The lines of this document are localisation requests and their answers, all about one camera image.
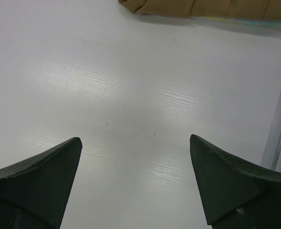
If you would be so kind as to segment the khaki brown skirt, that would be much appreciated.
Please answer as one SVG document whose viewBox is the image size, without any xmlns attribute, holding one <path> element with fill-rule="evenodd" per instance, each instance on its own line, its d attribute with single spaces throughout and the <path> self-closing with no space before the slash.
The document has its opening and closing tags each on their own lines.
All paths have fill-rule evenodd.
<svg viewBox="0 0 281 229">
<path fill-rule="evenodd" d="M 281 0 L 120 0 L 134 14 L 281 21 Z"/>
</svg>

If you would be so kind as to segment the pastel floral skirt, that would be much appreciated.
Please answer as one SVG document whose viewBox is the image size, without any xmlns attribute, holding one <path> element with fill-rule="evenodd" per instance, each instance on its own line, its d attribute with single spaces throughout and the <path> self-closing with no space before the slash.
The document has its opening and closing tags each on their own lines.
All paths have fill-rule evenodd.
<svg viewBox="0 0 281 229">
<path fill-rule="evenodd" d="M 222 23 L 229 23 L 229 24 L 242 24 L 242 25 L 281 30 L 281 21 L 254 21 L 254 20 L 241 20 L 241 19 L 231 19 L 231 18 L 195 17 L 195 16 L 192 18 L 198 20 L 205 20 L 205 21 L 222 22 Z"/>
</svg>

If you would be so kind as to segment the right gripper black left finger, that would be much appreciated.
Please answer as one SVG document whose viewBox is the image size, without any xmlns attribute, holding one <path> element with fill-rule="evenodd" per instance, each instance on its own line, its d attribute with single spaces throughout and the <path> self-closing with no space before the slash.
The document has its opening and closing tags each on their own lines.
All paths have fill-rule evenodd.
<svg viewBox="0 0 281 229">
<path fill-rule="evenodd" d="M 82 151 L 78 137 L 0 169 L 0 229 L 58 229 Z"/>
</svg>

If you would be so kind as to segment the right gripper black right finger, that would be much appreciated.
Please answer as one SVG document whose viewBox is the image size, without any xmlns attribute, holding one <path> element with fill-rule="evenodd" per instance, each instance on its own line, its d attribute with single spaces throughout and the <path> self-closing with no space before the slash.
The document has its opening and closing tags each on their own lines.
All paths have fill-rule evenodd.
<svg viewBox="0 0 281 229">
<path fill-rule="evenodd" d="M 190 154 L 207 224 L 214 229 L 281 229 L 281 173 L 191 135 Z"/>
</svg>

